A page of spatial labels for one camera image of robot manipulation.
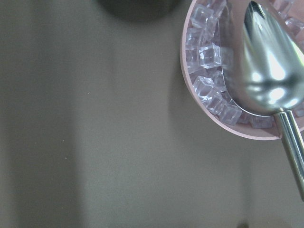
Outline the pink ice bowl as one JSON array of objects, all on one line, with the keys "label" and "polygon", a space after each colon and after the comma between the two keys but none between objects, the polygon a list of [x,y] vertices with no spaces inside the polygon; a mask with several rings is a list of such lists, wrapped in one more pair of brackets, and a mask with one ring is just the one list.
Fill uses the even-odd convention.
[{"label": "pink ice bowl", "polygon": [[220,19],[227,0],[194,0],[185,18],[180,65],[189,92],[212,121],[225,130],[253,140],[277,140],[272,117],[258,117],[242,111],[224,85],[221,57],[231,58],[219,39]]}]

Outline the metal ice scoop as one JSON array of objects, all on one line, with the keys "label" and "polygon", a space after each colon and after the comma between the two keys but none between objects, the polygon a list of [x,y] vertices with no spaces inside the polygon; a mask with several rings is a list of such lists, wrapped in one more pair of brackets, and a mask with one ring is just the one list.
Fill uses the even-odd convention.
[{"label": "metal ice scoop", "polygon": [[303,194],[304,142],[292,112],[304,100],[303,51],[266,0],[245,3],[239,46],[233,99],[250,114],[274,118]]}]

